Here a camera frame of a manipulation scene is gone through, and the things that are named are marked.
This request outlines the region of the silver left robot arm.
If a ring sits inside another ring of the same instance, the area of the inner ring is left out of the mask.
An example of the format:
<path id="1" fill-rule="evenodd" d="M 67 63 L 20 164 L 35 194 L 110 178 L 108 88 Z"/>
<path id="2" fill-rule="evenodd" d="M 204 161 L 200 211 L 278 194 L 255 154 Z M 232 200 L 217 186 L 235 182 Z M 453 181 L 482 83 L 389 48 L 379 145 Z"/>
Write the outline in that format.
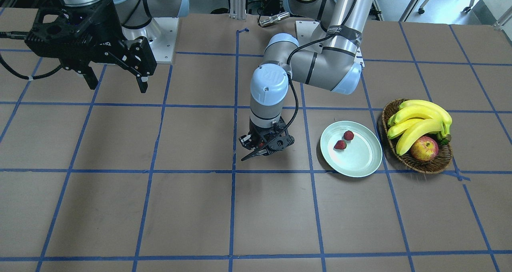
<path id="1" fill-rule="evenodd" d="M 362 73 L 356 52 L 373 0 L 283 0 L 285 11 L 318 22 L 311 38 L 300 44 L 287 33 L 274 35 L 250 81 L 249 132 L 239 138 L 249 150 L 242 161 L 268 156 L 294 143 L 281 116 L 293 81 L 339 94 L 355 91 Z"/>

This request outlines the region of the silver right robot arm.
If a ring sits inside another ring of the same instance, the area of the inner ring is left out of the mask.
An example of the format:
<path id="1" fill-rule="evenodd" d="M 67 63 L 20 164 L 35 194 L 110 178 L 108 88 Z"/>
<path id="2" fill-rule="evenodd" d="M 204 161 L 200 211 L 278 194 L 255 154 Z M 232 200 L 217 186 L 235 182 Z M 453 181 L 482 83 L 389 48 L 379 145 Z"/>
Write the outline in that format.
<path id="1" fill-rule="evenodd" d="M 50 0 L 36 15 L 25 44 L 36 55 L 58 59 L 95 90 L 90 63 L 113 64 L 131 73 L 141 93 L 154 75 L 157 52 L 169 49 L 157 19 L 177 19 L 190 0 Z"/>

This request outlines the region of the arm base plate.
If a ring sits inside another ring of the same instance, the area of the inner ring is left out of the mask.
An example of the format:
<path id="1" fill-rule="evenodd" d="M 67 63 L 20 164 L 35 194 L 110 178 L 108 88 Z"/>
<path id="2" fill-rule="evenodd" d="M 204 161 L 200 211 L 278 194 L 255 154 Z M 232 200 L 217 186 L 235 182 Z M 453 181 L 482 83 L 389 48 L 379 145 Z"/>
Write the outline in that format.
<path id="1" fill-rule="evenodd" d="M 153 18 L 142 28 L 122 28 L 128 40 L 145 36 L 158 64 L 172 64 L 180 18 Z"/>
<path id="2" fill-rule="evenodd" d="M 315 40 L 326 37 L 326 32 L 323 31 L 320 22 L 297 20 L 296 36 L 299 45 L 302 46 Z M 360 49 L 360 45 L 362 42 L 362 34 L 356 31 L 352 32 L 348 37 L 349 39 L 331 38 L 323 42 L 319 42 L 311 46 L 308 46 L 306 50 L 320 53 L 326 46 L 338 48 L 341 49 L 342 51 L 351 53 L 354 56 L 354 62 L 360 64 L 364 68 L 365 63 Z"/>

